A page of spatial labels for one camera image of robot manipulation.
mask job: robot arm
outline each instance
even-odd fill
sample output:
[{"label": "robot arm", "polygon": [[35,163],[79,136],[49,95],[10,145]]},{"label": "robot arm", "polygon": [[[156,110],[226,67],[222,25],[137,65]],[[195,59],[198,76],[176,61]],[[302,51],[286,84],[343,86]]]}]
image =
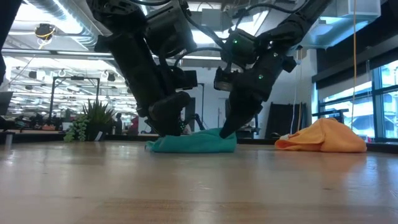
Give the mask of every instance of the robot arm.
[{"label": "robot arm", "polygon": [[[225,43],[215,40],[221,47],[221,58],[228,63],[226,69],[218,69],[215,88],[231,92],[231,109],[220,132],[222,138],[260,112],[261,103],[268,100],[281,71],[291,72],[296,66],[288,55],[297,49],[331,2],[307,0],[275,29],[258,37],[236,29]],[[110,37],[99,37],[96,51],[113,54],[137,100],[139,116],[147,117],[147,124],[161,136],[180,135],[184,127],[180,112],[189,104],[190,96],[175,90],[195,87],[197,79],[196,74],[189,77],[177,67],[170,68],[165,58],[196,47],[187,22],[193,23],[187,2],[171,1],[147,17],[129,0],[87,0],[87,3],[94,18],[113,32]],[[214,38],[210,30],[200,30]],[[151,52],[159,56],[160,66],[155,64]],[[231,72],[232,63],[253,66],[243,73]]]}]

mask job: person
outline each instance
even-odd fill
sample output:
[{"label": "person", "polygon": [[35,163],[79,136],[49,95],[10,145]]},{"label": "person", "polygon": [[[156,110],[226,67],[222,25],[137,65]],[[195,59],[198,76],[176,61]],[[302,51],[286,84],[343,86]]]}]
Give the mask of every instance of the person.
[{"label": "person", "polygon": [[128,135],[138,135],[138,116],[131,120],[131,126],[127,131]]},{"label": "person", "polygon": [[114,133],[115,134],[122,134],[122,131],[123,131],[122,114],[121,113],[117,113],[116,119],[118,119],[118,120],[116,121],[116,128],[114,130]]}]

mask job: potted plant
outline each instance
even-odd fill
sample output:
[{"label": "potted plant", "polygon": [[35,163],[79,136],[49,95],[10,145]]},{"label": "potted plant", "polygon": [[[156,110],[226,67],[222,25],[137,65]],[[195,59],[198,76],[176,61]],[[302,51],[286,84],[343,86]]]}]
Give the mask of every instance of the potted plant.
[{"label": "potted plant", "polygon": [[70,126],[70,129],[66,133],[65,137],[63,137],[63,140],[65,142],[71,142],[77,138],[80,141],[86,141],[86,130],[88,122],[89,121],[86,115],[78,116]]},{"label": "potted plant", "polygon": [[89,120],[86,130],[86,140],[97,141],[102,140],[109,129],[109,122],[112,120],[114,110],[107,110],[108,104],[103,105],[98,100],[91,104],[88,100],[88,107],[83,105],[83,112]]}]

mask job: pipe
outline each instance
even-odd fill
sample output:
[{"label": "pipe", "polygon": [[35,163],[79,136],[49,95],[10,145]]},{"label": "pipe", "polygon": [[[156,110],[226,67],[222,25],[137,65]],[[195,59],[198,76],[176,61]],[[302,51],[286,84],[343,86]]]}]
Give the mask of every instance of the pipe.
[{"label": "pipe", "polygon": [[88,50],[93,50],[97,36],[101,34],[87,15],[71,0],[27,0],[37,9],[52,15],[53,23],[66,33],[74,33],[79,37],[71,37]]}]

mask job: ceiling duct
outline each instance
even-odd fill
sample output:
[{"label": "ceiling duct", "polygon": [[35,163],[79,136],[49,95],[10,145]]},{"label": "ceiling duct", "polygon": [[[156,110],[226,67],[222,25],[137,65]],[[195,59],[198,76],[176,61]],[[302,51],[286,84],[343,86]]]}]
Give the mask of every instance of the ceiling duct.
[{"label": "ceiling duct", "polygon": [[[356,6],[356,31],[381,15],[381,0],[361,0]],[[303,39],[307,48],[332,47],[354,33],[354,0],[334,0]]]},{"label": "ceiling duct", "polygon": [[25,0],[27,4],[35,6],[44,13],[54,17],[54,23],[62,31],[71,33],[66,29],[77,27],[77,34],[82,37],[72,37],[88,50],[93,50],[97,42],[99,30],[90,21],[87,15],[71,0]]}]

